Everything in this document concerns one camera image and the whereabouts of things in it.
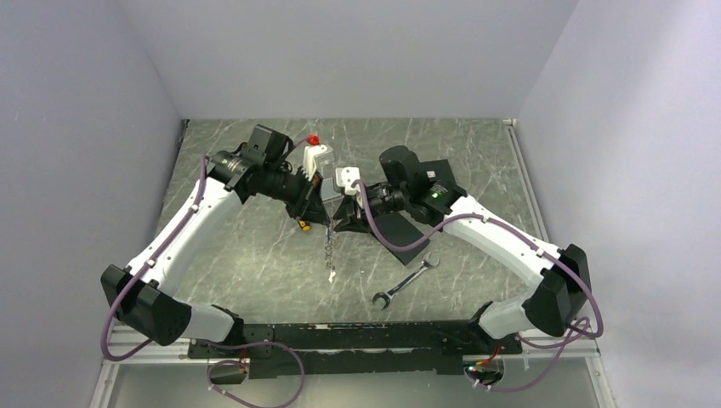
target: marble surface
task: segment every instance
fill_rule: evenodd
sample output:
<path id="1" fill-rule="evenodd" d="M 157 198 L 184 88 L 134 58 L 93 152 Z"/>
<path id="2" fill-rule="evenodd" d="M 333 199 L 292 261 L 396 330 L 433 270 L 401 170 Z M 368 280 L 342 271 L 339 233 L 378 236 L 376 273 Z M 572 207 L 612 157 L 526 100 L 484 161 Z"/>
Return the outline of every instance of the marble surface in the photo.
<path id="1" fill-rule="evenodd" d="M 192 121 L 165 199 L 160 228 L 190 194 L 199 157 L 233 150 L 261 123 L 292 138 L 317 133 L 336 152 L 337 165 L 357 166 L 368 183 L 383 181 L 378 155 L 407 145 L 421 161 L 449 158 L 459 185 L 511 224 L 536 234 L 519 164 L 501 120 L 270 119 Z M 296 167 L 299 152 L 291 155 Z M 467 319 L 489 300 L 520 294 L 520 279 L 464 241 L 435 235 L 428 250 L 440 265 L 382 311 L 374 293 L 387 291 L 417 266 L 403 267 L 369 235 L 339 234 L 336 275 L 326 269 L 325 229 L 303 232 L 282 203 L 251 198 L 230 217 L 190 265 L 177 297 L 228 308 L 250 323 Z"/>

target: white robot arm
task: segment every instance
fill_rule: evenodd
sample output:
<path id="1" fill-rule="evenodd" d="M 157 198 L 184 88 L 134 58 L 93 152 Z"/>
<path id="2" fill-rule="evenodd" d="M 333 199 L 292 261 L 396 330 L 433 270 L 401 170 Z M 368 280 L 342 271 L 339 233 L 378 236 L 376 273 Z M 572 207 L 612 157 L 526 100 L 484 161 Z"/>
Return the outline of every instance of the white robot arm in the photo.
<path id="1" fill-rule="evenodd" d="M 330 148 L 321 144 L 306 148 L 304 166 L 291 174 L 284 163 L 296 146 L 287 136 L 258 125 L 249 142 L 237 151 L 214 155 L 204 167 L 206 174 L 157 238 L 125 268 L 111 265 L 104 272 L 102 284 L 111 315 L 161 345 L 178 338 L 242 344 L 243 320 L 238 315 L 173 297 L 198 248 L 225 219 L 240 211 L 249 196 L 270 196 L 285 202 L 293 218 L 330 224 L 314 160 Z M 564 277 L 558 264 L 566 265 L 588 284 L 588 267 L 580 248 L 560 250 L 504 223 L 454 183 L 419 170 L 416 155 L 405 146 L 386 150 L 381 164 L 389 182 L 368 189 L 359 183 L 357 168 L 336 170 L 334 184 L 346 195 L 334 216 L 342 220 L 336 230 L 360 230 L 349 228 L 352 224 L 369 226 L 384 242 L 373 217 L 407 211 L 417 221 L 434 226 L 431 233 L 442 229 L 488 253 L 528 286 L 518 297 L 479 309 L 472 321 L 481 341 L 490 344 L 532 328 L 563 335 L 586 297 Z"/>

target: white enclosure wall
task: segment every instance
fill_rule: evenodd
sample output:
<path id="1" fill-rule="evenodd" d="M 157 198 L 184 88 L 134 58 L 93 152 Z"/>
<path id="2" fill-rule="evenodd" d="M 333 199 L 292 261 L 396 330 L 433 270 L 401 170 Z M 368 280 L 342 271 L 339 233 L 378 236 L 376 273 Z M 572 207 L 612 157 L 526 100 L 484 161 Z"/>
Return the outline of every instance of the white enclosure wall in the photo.
<path id="1" fill-rule="evenodd" d="M 577 0 L 121 3 L 182 117 L 516 117 Z"/>
<path id="2" fill-rule="evenodd" d="M 115 1 L 0 3 L 0 406 L 88 406 L 100 274 L 154 232 L 179 132 Z"/>
<path id="3" fill-rule="evenodd" d="M 621 407 L 721 405 L 721 3 L 581 0 L 519 117 Z"/>

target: red cap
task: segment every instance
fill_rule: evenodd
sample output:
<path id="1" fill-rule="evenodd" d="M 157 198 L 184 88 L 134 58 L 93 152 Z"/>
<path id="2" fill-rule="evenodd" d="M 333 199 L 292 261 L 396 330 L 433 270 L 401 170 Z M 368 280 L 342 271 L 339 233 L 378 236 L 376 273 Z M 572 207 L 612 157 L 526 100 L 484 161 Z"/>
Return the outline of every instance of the red cap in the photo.
<path id="1" fill-rule="evenodd" d="M 318 135 L 315 133 L 311 133 L 308 135 L 308 144 L 311 146 L 317 146 L 321 144 L 321 139 L 318 138 Z"/>

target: wrench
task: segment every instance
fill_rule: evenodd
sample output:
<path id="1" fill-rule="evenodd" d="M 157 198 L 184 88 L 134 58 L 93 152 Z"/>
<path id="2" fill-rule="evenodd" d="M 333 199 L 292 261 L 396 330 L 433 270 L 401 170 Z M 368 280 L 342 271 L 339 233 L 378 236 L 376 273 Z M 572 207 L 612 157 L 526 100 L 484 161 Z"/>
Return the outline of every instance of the wrench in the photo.
<path id="1" fill-rule="evenodd" d="M 378 292 L 373 296 L 373 303 L 375 303 L 378 299 L 382 299 L 385 302 L 385 305 L 383 306 L 382 310 L 385 310 L 388 306 L 390 306 L 390 301 L 393 299 L 393 296 L 400 292 L 401 289 L 406 287 L 409 283 L 413 282 L 418 276 L 420 276 L 423 272 L 425 272 L 428 269 L 435 268 L 438 266 L 438 263 L 440 262 L 440 259 L 431 258 L 432 252 L 426 252 L 425 255 L 423 255 L 423 261 L 421 264 L 411 272 L 410 275 L 406 276 L 404 280 L 402 280 L 398 285 L 393 286 L 393 289 L 387 291 L 387 292 Z"/>

